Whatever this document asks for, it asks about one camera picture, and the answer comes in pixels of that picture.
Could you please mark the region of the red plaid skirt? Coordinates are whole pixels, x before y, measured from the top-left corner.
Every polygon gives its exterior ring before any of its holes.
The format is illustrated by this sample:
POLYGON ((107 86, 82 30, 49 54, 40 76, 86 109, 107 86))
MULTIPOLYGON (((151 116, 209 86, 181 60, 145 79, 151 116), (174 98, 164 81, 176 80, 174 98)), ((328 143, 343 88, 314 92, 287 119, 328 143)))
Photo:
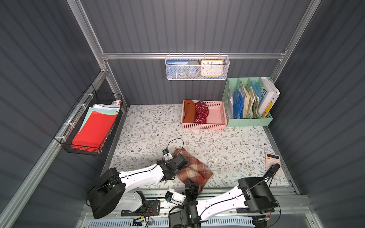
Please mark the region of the red plaid skirt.
POLYGON ((178 173, 177 176, 179 180, 186 184, 188 179, 190 179, 192 182, 198 184, 199 192, 201 192, 208 180, 213 176, 213 172, 204 163, 192 156, 185 149, 176 148, 173 157, 176 157, 179 154, 182 154, 189 163, 187 168, 178 173))

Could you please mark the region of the rust orange skirt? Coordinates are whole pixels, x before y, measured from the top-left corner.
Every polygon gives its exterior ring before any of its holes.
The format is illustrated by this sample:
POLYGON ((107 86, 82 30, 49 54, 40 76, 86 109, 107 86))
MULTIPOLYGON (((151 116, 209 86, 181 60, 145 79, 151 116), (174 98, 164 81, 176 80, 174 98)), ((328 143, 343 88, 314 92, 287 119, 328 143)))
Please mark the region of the rust orange skirt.
POLYGON ((195 102, 193 100, 184 101, 184 117, 183 123, 192 124, 195 121, 196 109, 195 102))

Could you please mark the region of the dark red polka-dot skirt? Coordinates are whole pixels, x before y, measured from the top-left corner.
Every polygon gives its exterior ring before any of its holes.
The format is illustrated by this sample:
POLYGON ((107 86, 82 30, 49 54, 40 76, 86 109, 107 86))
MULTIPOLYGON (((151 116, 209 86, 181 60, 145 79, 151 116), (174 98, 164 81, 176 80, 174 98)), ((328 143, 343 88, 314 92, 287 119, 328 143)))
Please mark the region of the dark red polka-dot skirt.
POLYGON ((205 102, 199 101, 195 104, 195 124, 207 124, 209 108, 205 102))

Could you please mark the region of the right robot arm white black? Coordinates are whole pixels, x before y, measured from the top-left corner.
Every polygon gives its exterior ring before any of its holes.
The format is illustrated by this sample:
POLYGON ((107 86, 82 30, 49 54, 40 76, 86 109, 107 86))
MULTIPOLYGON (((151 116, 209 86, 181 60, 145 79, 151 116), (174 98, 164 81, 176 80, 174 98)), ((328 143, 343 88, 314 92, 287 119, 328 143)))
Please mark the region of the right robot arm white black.
POLYGON ((177 202, 182 205, 169 211, 170 228, 200 228, 214 216, 235 209, 246 213, 274 212, 279 203, 273 196, 267 179, 262 177, 241 178, 238 185, 226 193, 209 199, 197 199, 198 185, 191 180, 185 185, 185 193, 169 190, 167 201, 178 196, 177 202))

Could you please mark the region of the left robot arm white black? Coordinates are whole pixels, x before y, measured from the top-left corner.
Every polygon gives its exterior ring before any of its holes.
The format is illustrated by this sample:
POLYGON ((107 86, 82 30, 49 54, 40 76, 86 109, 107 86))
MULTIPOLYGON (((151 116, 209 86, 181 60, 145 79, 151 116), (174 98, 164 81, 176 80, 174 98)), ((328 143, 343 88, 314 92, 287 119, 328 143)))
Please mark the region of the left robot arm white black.
POLYGON ((89 202, 93 217, 101 219, 110 214, 131 190, 172 180, 188 166, 188 160, 179 154, 175 158, 160 160, 152 166, 135 171, 119 172, 116 168, 110 168, 96 180, 87 193, 86 201, 89 202))

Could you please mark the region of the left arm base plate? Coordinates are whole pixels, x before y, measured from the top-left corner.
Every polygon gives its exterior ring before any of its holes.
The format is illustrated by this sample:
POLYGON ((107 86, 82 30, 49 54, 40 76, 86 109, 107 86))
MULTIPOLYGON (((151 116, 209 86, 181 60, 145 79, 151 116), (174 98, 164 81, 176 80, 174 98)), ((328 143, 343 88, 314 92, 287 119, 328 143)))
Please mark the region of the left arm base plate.
POLYGON ((144 201, 142 206, 135 211, 122 210, 121 216, 157 216, 160 214, 161 201, 160 200, 148 200, 144 201))

